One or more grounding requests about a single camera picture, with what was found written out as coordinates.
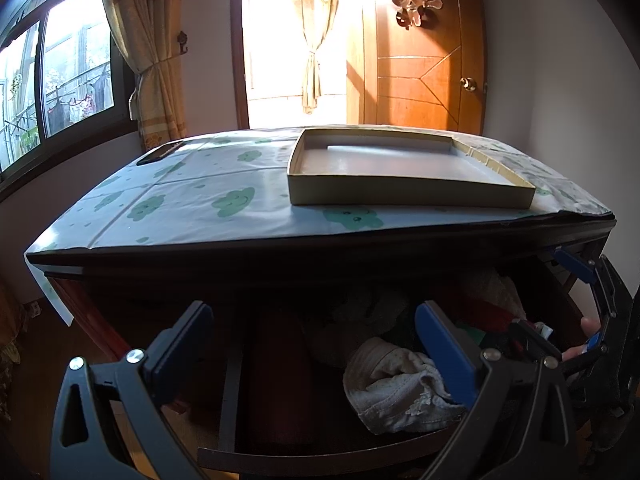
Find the person's right hand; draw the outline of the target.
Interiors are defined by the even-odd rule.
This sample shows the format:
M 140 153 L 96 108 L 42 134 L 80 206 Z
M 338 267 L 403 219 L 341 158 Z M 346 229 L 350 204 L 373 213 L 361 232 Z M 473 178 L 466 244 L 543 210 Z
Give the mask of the person's right hand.
M 580 319 L 580 327 L 585 335 L 586 340 L 579 346 L 569 348 L 562 353 L 562 361 L 567 362 L 586 353 L 591 339 L 600 334 L 601 323 L 597 318 L 587 318 L 583 316 Z

